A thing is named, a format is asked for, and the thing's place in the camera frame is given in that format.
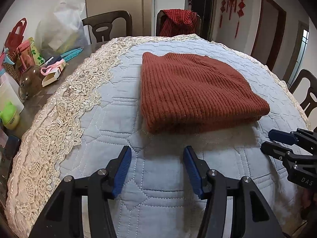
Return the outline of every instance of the green silicone lid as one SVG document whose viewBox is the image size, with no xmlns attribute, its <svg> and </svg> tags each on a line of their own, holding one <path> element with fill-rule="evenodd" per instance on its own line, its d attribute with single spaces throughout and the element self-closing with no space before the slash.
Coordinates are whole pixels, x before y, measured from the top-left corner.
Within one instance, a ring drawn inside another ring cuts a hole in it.
<svg viewBox="0 0 317 238">
<path fill-rule="evenodd" d="M 4 109 L 0 112 L 0 117 L 4 125 L 7 125 L 16 112 L 16 107 L 8 102 Z"/>
</svg>

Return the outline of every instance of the pink ribbon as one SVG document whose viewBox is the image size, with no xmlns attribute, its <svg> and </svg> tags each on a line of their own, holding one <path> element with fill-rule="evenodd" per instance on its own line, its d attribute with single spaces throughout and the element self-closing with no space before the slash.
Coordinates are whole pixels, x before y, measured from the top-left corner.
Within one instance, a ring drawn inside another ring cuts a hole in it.
<svg viewBox="0 0 317 238">
<path fill-rule="evenodd" d="M 49 65 L 49 66 L 47 66 L 47 67 L 42 67 L 42 68 L 41 68 L 41 73 L 42 73 L 42 75 L 46 76 L 47 74 L 50 73 L 50 71 L 51 71 L 52 69 L 55 69 L 55 68 L 60 67 L 63 63 L 66 63 L 64 59 L 62 59 L 62 60 L 60 60 L 60 61 L 58 61 L 58 62 L 56 62 L 56 63 L 54 63 L 54 64 L 52 64 L 52 65 Z"/>
</svg>

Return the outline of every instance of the wooden tabletop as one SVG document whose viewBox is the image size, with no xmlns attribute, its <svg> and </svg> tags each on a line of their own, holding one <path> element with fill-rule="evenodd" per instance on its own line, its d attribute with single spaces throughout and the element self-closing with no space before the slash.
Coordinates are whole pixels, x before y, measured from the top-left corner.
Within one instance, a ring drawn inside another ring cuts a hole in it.
<svg viewBox="0 0 317 238">
<path fill-rule="evenodd" d="M 87 57 L 90 57 L 92 53 L 96 52 L 105 43 L 107 43 L 107 41 L 84 47 L 83 51 L 79 55 L 67 62 L 68 65 L 64 68 L 57 81 L 45 86 L 38 94 L 26 100 L 24 102 L 24 109 L 20 113 L 18 126 L 14 131 L 8 131 L 8 134 L 13 134 L 21 138 L 22 135 L 31 127 L 37 112 L 42 109 L 42 107 L 46 104 L 47 99 L 55 93 L 61 83 L 63 83 L 64 80 L 72 74 Z"/>
</svg>

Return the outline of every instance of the red bag handle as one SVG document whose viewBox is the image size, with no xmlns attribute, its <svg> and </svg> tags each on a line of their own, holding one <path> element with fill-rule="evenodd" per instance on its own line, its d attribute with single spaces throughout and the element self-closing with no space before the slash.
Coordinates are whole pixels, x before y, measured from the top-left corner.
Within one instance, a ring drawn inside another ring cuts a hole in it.
<svg viewBox="0 0 317 238">
<path fill-rule="evenodd" d="M 19 35 L 19 36 L 23 36 L 23 33 L 24 33 L 24 31 L 25 31 L 25 28 L 26 28 L 26 24 L 27 24 L 26 18 L 23 18 L 23 19 L 20 20 L 20 21 L 15 25 L 15 27 L 12 29 L 12 33 L 16 33 L 18 27 L 20 27 L 20 30 L 19 30 L 18 35 Z"/>
</svg>

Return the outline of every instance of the red tassel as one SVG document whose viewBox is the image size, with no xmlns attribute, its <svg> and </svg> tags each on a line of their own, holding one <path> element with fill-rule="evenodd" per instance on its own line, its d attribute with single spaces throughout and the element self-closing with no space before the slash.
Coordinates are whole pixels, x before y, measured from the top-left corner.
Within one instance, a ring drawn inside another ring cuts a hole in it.
<svg viewBox="0 0 317 238">
<path fill-rule="evenodd" d="M 230 6 L 229 20 L 231 19 L 232 5 Z"/>
<path fill-rule="evenodd" d="M 221 14 L 221 16 L 220 16 L 219 28 L 221 28 L 221 24 L 222 24 L 222 14 Z"/>
<path fill-rule="evenodd" d="M 240 19 L 238 20 L 238 24 L 237 24 L 237 30 L 236 30 L 236 35 L 235 35 L 235 38 L 237 37 L 237 34 L 238 34 L 239 23 L 240 23 Z"/>
<path fill-rule="evenodd" d="M 235 12 L 237 11 L 237 0 L 235 0 Z"/>
</svg>

